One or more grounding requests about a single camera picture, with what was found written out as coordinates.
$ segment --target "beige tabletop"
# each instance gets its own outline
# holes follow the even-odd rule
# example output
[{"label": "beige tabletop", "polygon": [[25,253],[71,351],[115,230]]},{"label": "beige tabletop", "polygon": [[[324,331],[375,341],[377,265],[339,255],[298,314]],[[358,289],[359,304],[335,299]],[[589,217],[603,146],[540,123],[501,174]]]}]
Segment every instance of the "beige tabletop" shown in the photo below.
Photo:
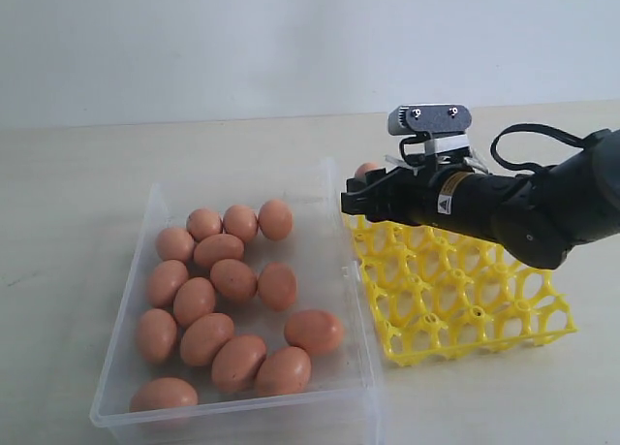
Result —
[{"label": "beige tabletop", "polygon": [[[516,122],[579,136],[620,128],[620,101],[472,112],[470,140],[487,161],[492,138]],[[540,163],[572,153],[528,135],[502,150]],[[344,188],[358,164],[396,153],[382,113],[0,132],[0,442],[113,443],[88,410],[155,179],[205,164],[223,175],[231,164],[285,172],[331,156]],[[617,443],[618,245],[578,248],[556,272],[577,334],[540,349],[387,369],[386,444]]]}]

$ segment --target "brown egg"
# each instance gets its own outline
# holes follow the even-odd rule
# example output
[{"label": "brown egg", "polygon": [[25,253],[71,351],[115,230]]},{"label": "brown egg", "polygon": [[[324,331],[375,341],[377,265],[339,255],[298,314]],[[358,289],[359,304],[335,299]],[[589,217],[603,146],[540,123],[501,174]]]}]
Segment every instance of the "brown egg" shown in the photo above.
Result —
[{"label": "brown egg", "polygon": [[155,249],[162,261],[174,259],[187,263],[192,259],[196,243],[189,232],[180,227],[162,230],[155,240]]},{"label": "brown egg", "polygon": [[223,259],[211,268],[211,283],[227,300],[239,304],[256,295],[257,277],[249,266],[235,259]]},{"label": "brown egg", "polygon": [[222,233],[222,218],[215,210],[203,207],[189,215],[185,227],[196,241],[203,241]]},{"label": "brown egg", "polygon": [[210,269],[223,259],[242,259],[245,246],[234,235],[220,234],[205,238],[194,250],[194,261],[199,266]]},{"label": "brown egg", "polygon": [[340,319],[318,309],[296,312],[284,326],[287,343],[303,348],[310,356],[334,351],[340,346],[344,333]]},{"label": "brown egg", "polygon": [[288,309],[297,299],[297,278],[293,269],[283,263],[267,264],[257,288],[261,301],[276,312]]},{"label": "brown egg", "polygon": [[377,169],[380,169],[380,168],[381,166],[377,164],[376,162],[365,162],[357,168],[355,178],[364,179],[364,176],[366,175],[367,172],[376,171]]},{"label": "brown egg", "polygon": [[139,318],[136,346],[142,356],[154,365],[167,360],[176,345],[176,322],[164,309],[149,309]]},{"label": "brown egg", "polygon": [[213,360],[211,380],[227,394],[252,388],[267,354],[267,347],[257,335],[240,335],[222,347]]},{"label": "brown egg", "polygon": [[287,346],[268,356],[256,377],[256,391],[261,397],[300,394],[308,385],[312,366],[301,348]]},{"label": "brown egg", "polygon": [[172,305],[176,292],[190,278],[180,261],[164,261],[150,274],[146,281],[146,296],[153,307]]},{"label": "brown egg", "polygon": [[187,366],[209,366],[233,336],[233,319],[226,314],[213,312],[202,316],[181,338],[181,359]]},{"label": "brown egg", "polygon": [[284,201],[269,200],[259,211],[259,226],[266,238],[279,241],[293,229],[293,213]]},{"label": "brown egg", "polygon": [[249,243],[259,232],[259,221],[250,207],[231,206],[224,213],[224,230],[244,243]]},{"label": "brown egg", "polygon": [[205,314],[213,312],[215,290],[204,277],[185,282],[176,292],[172,312],[181,327],[188,328]]},{"label": "brown egg", "polygon": [[162,377],[140,387],[131,399],[129,410],[150,411],[197,404],[198,394],[194,387],[181,379]]}]

